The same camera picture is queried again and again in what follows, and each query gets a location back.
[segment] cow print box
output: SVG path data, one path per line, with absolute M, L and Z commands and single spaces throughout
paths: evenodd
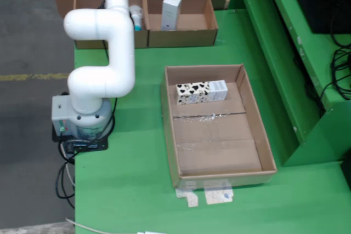
M 224 80 L 177 84 L 177 104 L 223 101 L 228 93 Z

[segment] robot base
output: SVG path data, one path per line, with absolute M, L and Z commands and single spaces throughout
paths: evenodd
M 109 99 L 103 100 L 103 104 L 97 112 L 82 115 L 73 109 L 69 95 L 54 96 L 52 101 L 52 140 L 63 142 L 67 153 L 74 153 L 75 149 L 79 149 L 81 152 L 106 150 L 108 144 L 107 138 L 104 137 L 113 129 L 114 124 L 114 119 L 110 121 L 111 114 Z M 91 140 L 97 136 L 99 136 L 99 140 L 91 144 Z

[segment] white product box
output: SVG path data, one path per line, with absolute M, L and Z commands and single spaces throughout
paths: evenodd
M 223 101 L 228 93 L 224 80 L 177 84 L 177 104 Z
M 161 30 L 177 30 L 182 0 L 163 0 Z

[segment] small white bottle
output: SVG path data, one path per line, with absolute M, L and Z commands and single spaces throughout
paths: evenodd
M 134 21 L 134 30 L 141 31 L 141 20 L 143 19 L 143 10 L 138 5 L 132 5 L 129 7 L 129 11 Z

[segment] robotic arm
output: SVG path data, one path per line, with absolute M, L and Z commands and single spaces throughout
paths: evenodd
M 64 29 L 72 39 L 106 40 L 109 44 L 108 66 L 75 69 L 68 78 L 70 95 L 53 97 L 52 121 L 57 136 L 92 139 L 110 120 L 107 98 L 125 96 L 134 87 L 134 25 L 128 0 L 105 0 L 105 9 L 72 10 L 64 19 Z
M 91 114 L 102 106 L 102 98 L 128 94 L 134 87 L 134 25 L 128 0 L 106 0 L 106 9 L 76 9 L 64 20 L 67 35 L 75 40 L 106 40 L 110 63 L 106 67 L 81 67 L 69 76 L 73 108 Z

